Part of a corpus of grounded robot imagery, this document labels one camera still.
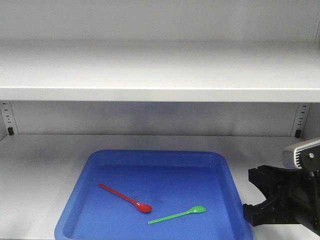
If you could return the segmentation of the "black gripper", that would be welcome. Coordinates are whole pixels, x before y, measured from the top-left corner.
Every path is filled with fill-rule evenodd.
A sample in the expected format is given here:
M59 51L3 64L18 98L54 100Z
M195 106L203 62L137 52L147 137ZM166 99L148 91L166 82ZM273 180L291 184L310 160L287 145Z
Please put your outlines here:
M243 204L243 217L253 227L301 224L320 234L320 173L261 165L248 170L248 181L266 198Z

